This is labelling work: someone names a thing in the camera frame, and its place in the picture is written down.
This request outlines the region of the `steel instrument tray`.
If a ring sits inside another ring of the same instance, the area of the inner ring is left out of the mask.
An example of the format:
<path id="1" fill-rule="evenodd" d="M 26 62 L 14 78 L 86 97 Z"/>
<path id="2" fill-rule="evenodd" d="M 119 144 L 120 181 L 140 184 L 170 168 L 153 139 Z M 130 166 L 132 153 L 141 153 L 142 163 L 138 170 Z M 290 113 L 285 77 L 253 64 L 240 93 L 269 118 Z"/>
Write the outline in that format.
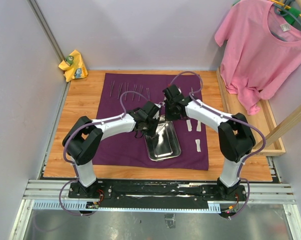
<path id="1" fill-rule="evenodd" d="M 172 121 L 161 115 L 154 137 L 145 136 L 148 157 L 153 162 L 179 157 L 182 153 L 180 143 Z"/>

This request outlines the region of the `purple surgical wrap cloth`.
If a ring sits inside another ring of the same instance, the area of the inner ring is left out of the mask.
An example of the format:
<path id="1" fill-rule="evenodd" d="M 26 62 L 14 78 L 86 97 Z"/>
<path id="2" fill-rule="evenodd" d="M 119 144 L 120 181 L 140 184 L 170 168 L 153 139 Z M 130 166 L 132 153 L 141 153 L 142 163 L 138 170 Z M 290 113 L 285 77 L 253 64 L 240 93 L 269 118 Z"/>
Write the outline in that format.
<path id="1" fill-rule="evenodd" d="M 111 83 L 115 81 L 112 96 L 110 97 Z M 136 92 L 140 91 L 143 85 L 142 94 L 148 98 L 147 88 L 150 89 L 150 100 L 159 103 L 164 100 L 163 90 L 170 83 L 174 83 L 181 89 L 184 96 L 191 91 L 200 88 L 200 80 L 195 75 L 181 75 L 174 80 L 174 75 L 152 75 L 152 74 L 115 74 L 106 73 L 101 93 L 101 99 L 97 111 L 97 119 L 105 119 L 120 115 L 123 108 L 133 110 L 141 108 L 146 101 L 139 99 L 138 95 L 127 94 L 127 99 L 118 99 L 119 85 L 122 84 L 121 94 L 125 91 L 125 83 L 129 83 L 129 91 L 133 91 L 134 84 L 137 84 Z M 191 169 L 208 170 L 209 154 L 207 144 L 206 126 L 201 124 L 201 132 L 197 131 L 198 121 L 190 119 L 192 131 L 188 131 L 187 120 L 173 122 L 175 132 L 181 147 L 181 154 L 178 157 L 166 159 L 160 162 L 151 161 L 148 156 L 145 138 L 136 138 L 134 132 L 126 132 L 111 136 L 102 140 L 93 158 L 95 165 L 130 166 L 159 169 Z M 196 139 L 200 139 L 201 152 L 197 152 Z"/>

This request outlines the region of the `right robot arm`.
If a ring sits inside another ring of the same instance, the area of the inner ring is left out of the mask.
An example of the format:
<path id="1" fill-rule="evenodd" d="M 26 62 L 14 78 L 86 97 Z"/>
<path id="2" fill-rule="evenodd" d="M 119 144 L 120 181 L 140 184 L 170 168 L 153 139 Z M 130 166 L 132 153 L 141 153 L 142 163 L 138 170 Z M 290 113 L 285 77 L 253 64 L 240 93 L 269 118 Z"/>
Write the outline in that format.
<path id="1" fill-rule="evenodd" d="M 168 121 L 194 119 L 218 133 L 219 148 L 224 156 L 222 173 L 217 179 L 217 195 L 222 200 L 234 196 L 240 184 L 243 160 L 256 144 L 246 117 L 219 111 L 192 95 L 184 96 L 174 84 L 163 90 L 165 117 Z"/>

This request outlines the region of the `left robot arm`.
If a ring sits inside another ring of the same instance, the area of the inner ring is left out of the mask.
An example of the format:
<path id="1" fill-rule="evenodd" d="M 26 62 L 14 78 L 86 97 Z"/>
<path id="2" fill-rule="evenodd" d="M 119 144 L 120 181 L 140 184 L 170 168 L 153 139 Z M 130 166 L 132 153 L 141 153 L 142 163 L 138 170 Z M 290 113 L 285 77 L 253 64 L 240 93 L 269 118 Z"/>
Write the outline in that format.
<path id="1" fill-rule="evenodd" d="M 141 133 L 154 137 L 160 121 L 161 105 L 147 101 L 122 114 L 104 119 L 80 117 L 64 138 L 63 157 L 71 163 L 76 174 L 76 184 L 87 198 L 98 192 L 98 180 L 93 170 L 93 158 L 100 142 L 122 133 Z"/>

